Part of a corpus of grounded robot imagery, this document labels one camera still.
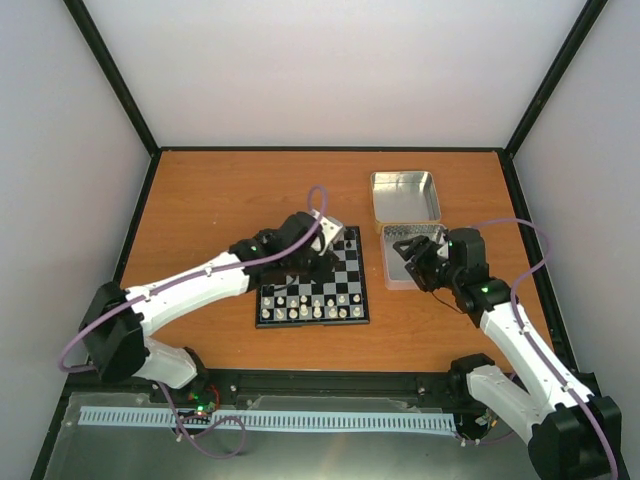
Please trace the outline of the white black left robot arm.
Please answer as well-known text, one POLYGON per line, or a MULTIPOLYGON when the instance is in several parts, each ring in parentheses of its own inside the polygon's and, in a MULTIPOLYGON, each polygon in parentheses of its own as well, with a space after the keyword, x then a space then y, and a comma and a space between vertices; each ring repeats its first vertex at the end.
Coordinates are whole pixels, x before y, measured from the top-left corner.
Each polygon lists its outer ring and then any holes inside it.
POLYGON ((334 269, 334 244, 344 226, 318 211, 297 212, 276 229, 263 229, 203 265, 173 277, 123 289, 98 288, 79 331, 98 378, 159 382, 186 402, 201 400, 208 373, 195 351, 170 347, 153 334, 188 313, 289 277, 325 279, 334 269))

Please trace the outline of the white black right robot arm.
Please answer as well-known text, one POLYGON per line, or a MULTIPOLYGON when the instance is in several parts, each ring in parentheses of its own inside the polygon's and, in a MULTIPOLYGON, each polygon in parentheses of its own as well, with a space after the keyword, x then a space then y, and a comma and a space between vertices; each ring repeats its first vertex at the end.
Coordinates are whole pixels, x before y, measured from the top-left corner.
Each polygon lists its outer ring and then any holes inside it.
POLYGON ((594 393, 566 367, 539 335, 515 285, 490 273, 485 241, 476 228, 438 237, 398 240, 394 250, 417 287, 449 290, 466 314, 509 361, 509 379, 488 357, 454 361, 453 391, 477 401, 524 442, 542 479, 620 476, 622 415, 609 397, 594 393))

